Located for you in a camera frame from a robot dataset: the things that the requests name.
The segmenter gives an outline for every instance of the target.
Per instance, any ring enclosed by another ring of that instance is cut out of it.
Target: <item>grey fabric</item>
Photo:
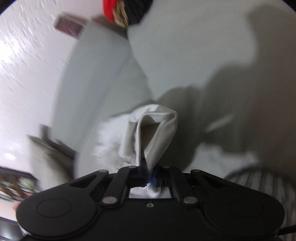
[[[283,1],[154,0],[128,39],[153,97],[181,116],[184,155],[168,149],[164,163],[195,162],[207,141],[296,181],[296,14]]]
[[[130,56],[110,89],[104,105],[97,112],[95,122],[91,124],[89,132],[82,141],[75,159],[74,177],[79,178],[100,169],[100,163],[92,156],[100,121],[120,113],[130,112],[138,106],[151,102],[146,77],[135,59]]]
[[[77,151],[95,113],[130,57],[128,41],[90,22],[81,36],[60,86],[50,139]]]
[[[296,189],[289,180],[259,169],[242,170],[229,175],[226,179],[273,196],[285,209],[282,228],[296,225]],[[283,235],[280,238],[284,241],[295,241],[296,233]]]

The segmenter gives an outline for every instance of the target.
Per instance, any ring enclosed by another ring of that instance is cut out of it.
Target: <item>black object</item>
[[[15,241],[23,238],[17,222],[0,217],[0,240]]]
[[[4,12],[15,0],[0,0],[0,14]]]
[[[279,230],[279,235],[296,233],[296,225],[285,227]]]
[[[157,167],[155,186],[170,199],[129,199],[146,186],[139,167],[100,170],[35,194],[17,209],[20,227],[37,240],[279,240],[283,206],[273,197],[199,170]]]
[[[153,0],[123,0],[128,17],[128,25],[137,24],[148,12]]]
[[[288,4],[294,11],[296,11],[296,0],[283,0]]]

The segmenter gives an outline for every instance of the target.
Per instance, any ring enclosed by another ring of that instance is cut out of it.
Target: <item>white cloth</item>
[[[169,146],[177,125],[177,113],[158,104],[115,116],[99,124],[93,157],[101,169],[117,172],[122,167],[139,166],[144,152],[148,170],[152,171]],[[161,190],[147,186],[131,193],[133,197],[159,198]]]

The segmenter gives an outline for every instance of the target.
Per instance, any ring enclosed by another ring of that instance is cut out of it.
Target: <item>metal screw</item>
[[[147,203],[146,207],[154,207],[154,204],[153,203]]]
[[[103,202],[104,204],[114,204],[114,203],[117,202],[117,198],[116,198],[116,197],[111,197],[111,196],[109,196],[109,197],[104,197],[103,200],[102,200],[102,202]]]
[[[185,197],[183,199],[183,202],[185,202],[186,204],[195,204],[198,202],[198,199],[196,197]]]

